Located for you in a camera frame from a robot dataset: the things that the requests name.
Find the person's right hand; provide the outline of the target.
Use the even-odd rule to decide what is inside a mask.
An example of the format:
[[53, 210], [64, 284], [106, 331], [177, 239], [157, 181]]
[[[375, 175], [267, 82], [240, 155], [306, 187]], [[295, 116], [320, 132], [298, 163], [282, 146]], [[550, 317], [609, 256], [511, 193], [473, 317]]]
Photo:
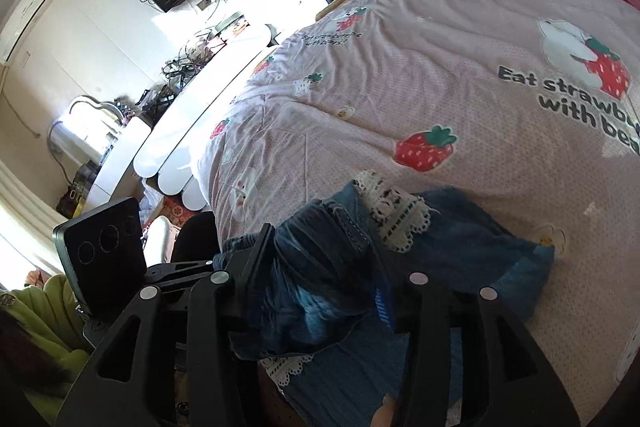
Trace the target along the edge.
[[382, 405], [372, 416], [370, 427], [390, 427], [394, 419], [397, 400], [386, 393], [383, 397]]

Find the green sleeve left forearm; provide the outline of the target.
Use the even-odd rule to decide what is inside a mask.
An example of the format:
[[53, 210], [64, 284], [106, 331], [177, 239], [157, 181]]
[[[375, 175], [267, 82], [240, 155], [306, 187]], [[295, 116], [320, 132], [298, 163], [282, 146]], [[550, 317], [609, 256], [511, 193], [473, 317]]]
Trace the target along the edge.
[[90, 358], [83, 328], [63, 274], [1, 293], [1, 367], [49, 425]]

